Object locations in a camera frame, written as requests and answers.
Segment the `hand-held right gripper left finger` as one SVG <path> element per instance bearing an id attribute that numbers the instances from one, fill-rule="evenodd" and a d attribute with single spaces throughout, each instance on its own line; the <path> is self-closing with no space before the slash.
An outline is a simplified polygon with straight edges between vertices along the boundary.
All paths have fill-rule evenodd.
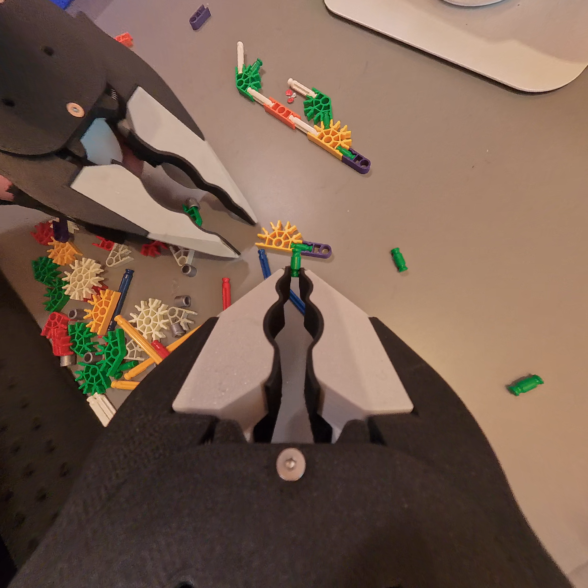
<path id="1" fill-rule="evenodd" d="M 282 399 L 277 334 L 285 325 L 290 269 L 280 269 L 223 311 L 173 409 L 238 422 L 255 442 L 271 442 Z"/>

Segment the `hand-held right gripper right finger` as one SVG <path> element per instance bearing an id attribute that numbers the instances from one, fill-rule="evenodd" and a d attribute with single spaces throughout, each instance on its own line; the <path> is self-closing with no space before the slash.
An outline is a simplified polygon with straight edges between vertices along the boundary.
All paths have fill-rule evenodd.
<path id="1" fill-rule="evenodd" d="M 310 270 L 299 272 L 305 402 L 315 442 L 334 442 L 351 420 L 410 413 L 413 403 L 370 317 Z"/>

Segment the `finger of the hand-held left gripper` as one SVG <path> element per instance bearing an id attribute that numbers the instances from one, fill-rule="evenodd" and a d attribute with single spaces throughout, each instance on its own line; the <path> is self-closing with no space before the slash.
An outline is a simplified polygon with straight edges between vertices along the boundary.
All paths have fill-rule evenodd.
<path id="1" fill-rule="evenodd" d="M 136 149 L 146 160 L 177 167 L 198 189 L 215 195 L 231 213 L 248 224 L 257 223 L 254 211 L 209 143 L 141 87 L 127 102 L 126 121 Z"/>
<path id="2" fill-rule="evenodd" d="M 71 188 L 146 230 L 149 239 L 221 258 L 239 257 L 239 251 L 219 235 L 152 199 L 141 180 L 121 165 L 85 166 Z"/>

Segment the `pile of colourful toy pieces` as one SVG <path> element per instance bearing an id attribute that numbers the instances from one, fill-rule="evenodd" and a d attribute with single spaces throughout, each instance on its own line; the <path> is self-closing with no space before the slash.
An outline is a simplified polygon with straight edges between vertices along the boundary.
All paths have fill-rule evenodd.
<path id="1" fill-rule="evenodd" d="M 63 218 L 37 224 L 31 233 L 47 254 L 32 261 L 33 278 L 46 288 L 48 318 L 41 335 L 75 382 L 103 426 L 116 413 L 108 392 L 131 392 L 139 377 L 171 354 L 198 329 L 190 296 L 171 305 L 140 301 L 123 319 L 135 271 L 136 251 L 97 236 L 92 243 L 103 260 L 86 256 L 75 242 L 78 226 Z"/>

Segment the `yellow half-circle connector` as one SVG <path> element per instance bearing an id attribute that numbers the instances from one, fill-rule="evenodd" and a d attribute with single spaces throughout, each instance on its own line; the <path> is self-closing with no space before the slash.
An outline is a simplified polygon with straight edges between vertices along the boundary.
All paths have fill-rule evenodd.
<path id="1" fill-rule="evenodd" d="M 255 245 L 258 248 L 289 252 L 294 245 L 303 245 L 302 234 L 296 225 L 290 222 L 283 224 L 280 220 L 275 224 L 271 222 L 269 229 L 262 227 L 257 237 Z"/>

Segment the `dark blue rod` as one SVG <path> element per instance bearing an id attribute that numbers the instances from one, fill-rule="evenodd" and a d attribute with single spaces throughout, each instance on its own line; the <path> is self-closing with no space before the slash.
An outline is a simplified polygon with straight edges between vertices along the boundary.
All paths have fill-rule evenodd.
<path id="1" fill-rule="evenodd" d="M 271 275 L 271 271 L 266 251 L 263 248 L 260 248 L 258 250 L 258 256 L 263 278 L 267 279 Z M 305 303 L 292 289 L 290 289 L 290 301 L 302 315 L 305 314 Z"/>

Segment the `assembled multicolour toy model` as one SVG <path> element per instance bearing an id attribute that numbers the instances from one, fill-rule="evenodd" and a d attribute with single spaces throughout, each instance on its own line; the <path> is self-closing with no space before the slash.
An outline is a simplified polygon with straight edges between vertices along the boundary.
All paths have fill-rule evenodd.
<path id="1" fill-rule="evenodd" d="M 353 149 L 350 129 L 334 120 L 332 99 L 327 94 L 289 78 L 288 86 L 296 92 L 297 97 L 292 104 L 282 104 L 261 93 L 263 63 L 257 59 L 254 63 L 246 64 L 245 48 L 241 41 L 237 42 L 236 56 L 235 85 L 242 96 L 260 105 L 267 114 L 290 129 L 305 134 L 312 143 L 357 173 L 365 175 L 371 170 L 371 161 Z"/>

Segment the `black perforated office chair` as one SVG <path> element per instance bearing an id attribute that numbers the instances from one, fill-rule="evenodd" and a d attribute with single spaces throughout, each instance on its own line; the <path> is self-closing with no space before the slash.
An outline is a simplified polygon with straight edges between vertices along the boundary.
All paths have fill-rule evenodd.
<path id="1" fill-rule="evenodd" d="M 17 569 L 57 519 L 102 430 L 1 274 L 1 543 Z"/>

